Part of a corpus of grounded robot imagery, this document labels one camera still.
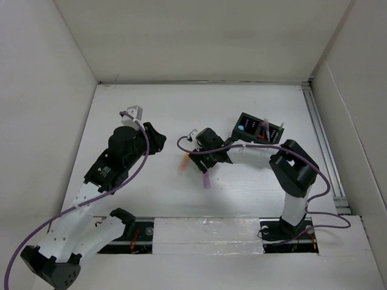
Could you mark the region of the pink highlighter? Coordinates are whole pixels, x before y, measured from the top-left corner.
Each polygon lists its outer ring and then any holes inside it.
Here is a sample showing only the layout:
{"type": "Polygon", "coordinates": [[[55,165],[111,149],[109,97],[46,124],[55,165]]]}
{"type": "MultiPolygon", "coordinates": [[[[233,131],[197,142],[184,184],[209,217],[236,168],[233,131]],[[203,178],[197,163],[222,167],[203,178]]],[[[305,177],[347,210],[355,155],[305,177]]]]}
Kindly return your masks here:
{"type": "Polygon", "coordinates": [[[206,173],[203,174],[203,187],[205,189],[210,189],[211,188],[209,172],[206,172],[206,173]]]}

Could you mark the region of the dark red gel pen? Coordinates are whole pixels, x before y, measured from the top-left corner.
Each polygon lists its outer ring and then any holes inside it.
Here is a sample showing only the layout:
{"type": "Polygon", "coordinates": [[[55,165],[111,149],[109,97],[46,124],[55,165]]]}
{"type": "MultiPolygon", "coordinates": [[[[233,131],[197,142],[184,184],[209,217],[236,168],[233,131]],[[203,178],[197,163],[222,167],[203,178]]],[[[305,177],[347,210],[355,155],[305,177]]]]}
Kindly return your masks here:
{"type": "Polygon", "coordinates": [[[267,133],[267,119],[265,118],[264,121],[262,122],[262,127],[265,132],[265,136],[268,138],[268,133],[267,133]]]}

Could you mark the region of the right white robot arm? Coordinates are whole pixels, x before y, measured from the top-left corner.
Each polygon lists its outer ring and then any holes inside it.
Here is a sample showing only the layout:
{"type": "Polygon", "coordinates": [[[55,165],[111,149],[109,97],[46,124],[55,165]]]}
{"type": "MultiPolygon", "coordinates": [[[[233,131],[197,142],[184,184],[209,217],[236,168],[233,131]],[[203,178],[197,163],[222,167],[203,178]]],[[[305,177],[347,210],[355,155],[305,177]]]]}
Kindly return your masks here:
{"type": "Polygon", "coordinates": [[[234,141],[232,138],[223,140],[209,127],[201,132],[194,129],[187,140],[195,146],[189,158],[203,174],[218,163],[272,170],[285,192],[285,201],[279,223],[269,233],[292,238],[301,232],[308,194],[317,177],[315,170],[319,167],[297,142],[287,140],[274,146],[234,141]]]}

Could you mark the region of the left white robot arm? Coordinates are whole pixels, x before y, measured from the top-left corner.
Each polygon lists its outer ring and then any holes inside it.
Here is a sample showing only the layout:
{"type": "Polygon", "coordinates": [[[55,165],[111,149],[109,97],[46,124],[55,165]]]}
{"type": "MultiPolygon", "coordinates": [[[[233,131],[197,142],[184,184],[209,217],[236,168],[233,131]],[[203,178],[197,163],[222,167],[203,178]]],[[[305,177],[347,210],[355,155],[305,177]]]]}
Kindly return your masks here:
{"type": "Polygon", "coordinates": [[[150,122],[142,129],[116,128],[108,147],[84,176],[74,198],[74,210],[60,217],[36,246],[27,245],[21,259],[28,268],[54,289],[68,289],[78,278],[84,261],[111,241],[129,239],[135,231],[135,216],[116,208],[106,219],[84,236],[82,233],[99,211],[103,194],[115,193],[129,177],[129,170],[143,156],[162,151],[166,136],[150,122]]]}

